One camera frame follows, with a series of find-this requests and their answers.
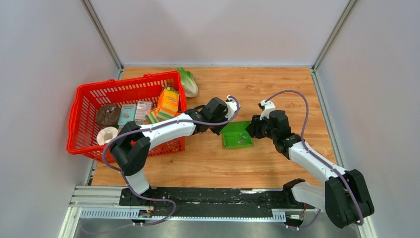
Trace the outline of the green paper box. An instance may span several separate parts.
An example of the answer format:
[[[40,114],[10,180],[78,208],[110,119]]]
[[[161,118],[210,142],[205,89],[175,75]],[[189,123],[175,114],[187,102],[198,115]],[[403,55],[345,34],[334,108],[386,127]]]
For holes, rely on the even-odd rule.
[[[221,131],[222,145],[224,149],[240,149],[252,147],[253,141],[249,134],[246,132],[246,127],[250,121],[236,121],[230,122]],[[238,144],[239,139],[246,140],[243,145]]]

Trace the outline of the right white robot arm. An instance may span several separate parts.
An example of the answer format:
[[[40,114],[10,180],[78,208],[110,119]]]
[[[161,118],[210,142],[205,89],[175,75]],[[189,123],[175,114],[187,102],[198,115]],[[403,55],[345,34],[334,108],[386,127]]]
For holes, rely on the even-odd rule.
[[[325,211],[338,228],[361,225],[374,214],[375,208],[363,174],[357,169],[340,167],[293,133],[285,111],[274,110],[266,116],[253,115],[246,131],[252,138],[269,138],[276,151],[310,172],[323,187],[313,186],[304,179],[284,184],[283,203],[294,208],[300,203]]]

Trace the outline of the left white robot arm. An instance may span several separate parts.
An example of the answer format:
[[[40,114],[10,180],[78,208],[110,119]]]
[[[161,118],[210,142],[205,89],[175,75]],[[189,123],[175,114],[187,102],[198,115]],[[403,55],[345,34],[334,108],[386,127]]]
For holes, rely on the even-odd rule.
[[[118,164],[126,184],[133,190],[132,199],[140,206],[151,200],[150,184],[144,173],[149,152],[176,138],[203,133],[208,129],[219,135],[238,114],[238,100],[228,95],[224,101],[212,98],[206,105],[196,106],[180,115],[158,123],[138,126],[128,122],[104,148]]]

